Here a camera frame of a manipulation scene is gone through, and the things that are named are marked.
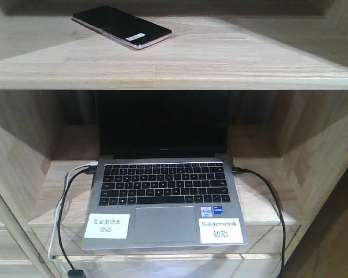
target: touchpad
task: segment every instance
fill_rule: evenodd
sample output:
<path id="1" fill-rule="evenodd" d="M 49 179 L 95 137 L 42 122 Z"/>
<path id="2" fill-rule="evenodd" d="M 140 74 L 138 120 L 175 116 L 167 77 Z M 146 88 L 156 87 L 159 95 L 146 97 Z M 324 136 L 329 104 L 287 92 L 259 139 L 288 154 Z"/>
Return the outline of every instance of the touchpad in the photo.
<path id="1" fill-rule="evenodd" d="M 196 242 L 193 207 L 152 207 L 136 209 L 137 243 Z"/>

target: white cable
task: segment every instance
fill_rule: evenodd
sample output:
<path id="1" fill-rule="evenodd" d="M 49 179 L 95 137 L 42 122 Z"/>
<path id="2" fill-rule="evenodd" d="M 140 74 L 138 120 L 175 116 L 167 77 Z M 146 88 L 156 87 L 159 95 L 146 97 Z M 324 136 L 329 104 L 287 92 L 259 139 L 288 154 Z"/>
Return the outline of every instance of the white cable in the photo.
<path id="1" fill-rule="evenodd" d="M 71 176 L 72 172 L 76 171 L 77 169 L 83 168 L 83 167 L 96 166 L 96 165 L 98 165 L 98 162 L 91 162 L 91 163 L 88 163 L 88 164 L 80 165 L 80 166 L 77 166 L 77 167 L 73 168 L 71 171 L 69 171 L 67 173 L 67 175 L 65 176 L 65 187 L 64 187 L 62 196 L 61 196 L 61 198 L 60 198 L 60 200 L 59 200 L 59 202 L 57 204 L 56 210 L 54 212 L 54 224 L 53 224 L 52 235 L 50 237 L 49 248 L 47 250 L 47 258 L 48 258 L 48 260 L 50 260 L 52 262 L 59 262 L 62 270 L 65 273 L 67 273 L 67 270 L 66 270 L 65 266 L 63 265 L 62 260 L 61 259 L 53 259 L 52 256 L 50 255 L 50 253 L 52 252 L 54 236 L 55 236 L 56 229 L 57 229 L 57 220 L 58 220 L 58 216 L 59 216 L 59 212 L 60 212 L 60 206 L 61 206 L 61 203 L 62 203 L 62 198 L 63 198 L 64 192 L 65 192 L 65 190 L 66 190 L 66 188 L 67 188 L 67 186 L 69 184 L 69 180 L 70 180 L 69 177 Z"/>

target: sticker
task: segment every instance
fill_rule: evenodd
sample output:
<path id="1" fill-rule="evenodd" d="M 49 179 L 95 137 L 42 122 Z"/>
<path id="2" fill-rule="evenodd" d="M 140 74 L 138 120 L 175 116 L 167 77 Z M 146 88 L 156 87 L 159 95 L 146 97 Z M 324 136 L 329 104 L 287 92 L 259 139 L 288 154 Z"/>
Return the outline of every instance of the sticker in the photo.
<path id="1" fill-rule="evenodd" d="M 214 206 L 214 214 L 222 214 L 222 206 Z"/>
<path id="2" fill-rule="evenodd" d="M 201 217 L 212 217 L 213 210 L 211 207 L 201 207 Z"/>
<path id="3" fill-rule="evenodd" d="M 91 213 L 84 237 L 91 239 L 125 239 L 129 219 L 129 214 Z"/>
<path id="4" fill-rule="evenodd" d="M 131 41 L 133 41 L 133 40 L 135 40 L 135 39 L 141 38 L 142 36 L 145 36 L 145 34 L 139 33 L 139 34 L 136 34 L 136 35 L 134 35 L 134 36 L 130 36 L 130 37 L 126 38 L 126 39 L 127 39 L 129 42 L 131 42 Z"/>
<path id="5" fill-rule="evenodd" d="M 238 218 L 199 218 L 201 243 L 243 243 Z"/>

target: charging cable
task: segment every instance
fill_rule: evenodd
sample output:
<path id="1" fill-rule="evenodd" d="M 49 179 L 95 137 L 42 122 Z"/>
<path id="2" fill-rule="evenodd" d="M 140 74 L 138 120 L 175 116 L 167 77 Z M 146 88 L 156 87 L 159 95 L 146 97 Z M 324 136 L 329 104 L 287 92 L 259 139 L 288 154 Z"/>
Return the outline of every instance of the charging cable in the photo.
<path id="1" fill-rule="evenodd" d="M 68 277 L 84 277 L 85 274 L 83 274 L 83 271 L 82 271 L 82 275 L 80 275 L 79 270 L 75 270 L 74 269 L 72 263 L 69 261 L 67 255 L 65 254 L 65 251 L 63 249 L 63 245 L 62 245 L 62 242 L 61 242 L 60 222 L 61 222 L 61 217 L 62 217 L 62 213 L 63 213 L 63 206 L 64 206 L 64 202 L 65 202 L 65 197 L 67 196 L 67 193 L 68 193 L 68 190 L 69 190 L 69 188 L 70 188 L 70 186 L 72 184 L 72 181 L 78 175 L 80 175 L 82 173 L 85 173 L 85 174 L 95 174 L 97 165 L 98 165 L 98 162 L 96 162 L 96 161 L 95 162 L 91 162 L 91 163 L 87 163 L 87 164 L 84 164 L 84 165 L 77 166 L 77 167 L 73 168 L 71 171 L 69 171 L 67 173 L 67 175 L 65 176 L 63 192 L 62 192 L 60 200 L 57 203 L 57 207 L 56 207 L 55 212 L 54 212 L 54 224 L 53 224 L 53 229 L 52 229 L 52 235 L 50 237 L 49 248 L 48 248 L 48 251 L 47 251 L 47 258 L 50 261 L 59 262 L 60 266 L 61 266 L 61 269 L 66 274 L 68 274 Z M 87 167 L 87 168 L 77 172 L 74 176 L 71 177 L 71 174 L 74 171 L 79 170 L 81 168 L 85 168 L 85 167 Z M 58 240 L 59 240 L 59 245 L 61 247 L 62 253 L 63 253 L 65 259 L 67 260 L 68 264 L 70 265 L 70 267 L 72 269 L 69 272 L 67 272 L 66 267 L 64 266 L 64 264 L 63 264 L 61 259 L 54 259 L 53 256 L 51 256 L 52 247 L 53 247 L 53 241 L 54 241 L 56 230 L 58 230 Z"/>
<path id="2" fill-rule="evenodd" d="M 246 168 L 232 167 L 232 173 L 234 175 L 250 173 L 250 174 L 253 174 L 253 175 L 257 176 L 258 178 L 260 178 L 266 184 L 266 186 L 270 190 L 270 193 L 273 196 L 273 199 L 274 199 L 274 201 L 276 203 L 276 206 L 277 206 L 279 219 L 280 219 L 280 222 L 281 222 L 282 228 L 283 228 L 283 243 L 282 243 L 282 252 L 281 252 L 281 266 L 280 266 L 280 272 L 279 272 L 278 277 L 277 277 L 277 278 L 282 278 L 283 269 L 284 269 L 284 257 L 285 257 L 285 241 L 286 241 L 287 233 L 286 233 L 286 230 L 285 230 L 285 223 L 284 223 L 284 218 L 283 218 L 282 209 L 281 209 L 282 206 L 281 206 L 281 203 L 279 201 L 278 193 L 276 192 L 276 190 L 274 189 L 274 187 L 270 183 L 270 181 L 268 181 L 266 178 L 264 178 L 262 175 L 260 175 L 259 173 L 255 172 L 255 171 L 252 171 L 252 170 L 246 169 Z"/>

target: laptop keyboard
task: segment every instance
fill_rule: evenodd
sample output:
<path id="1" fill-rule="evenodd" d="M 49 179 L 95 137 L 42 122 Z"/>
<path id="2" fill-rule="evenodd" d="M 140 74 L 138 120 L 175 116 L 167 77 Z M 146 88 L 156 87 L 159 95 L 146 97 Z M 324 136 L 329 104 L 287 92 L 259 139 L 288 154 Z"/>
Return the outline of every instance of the laptop keyboard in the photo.
<path id="1" fill-rule="evenodd" d="M 230 202 L 222 162 L 107 164 L 99 206 Z"/>

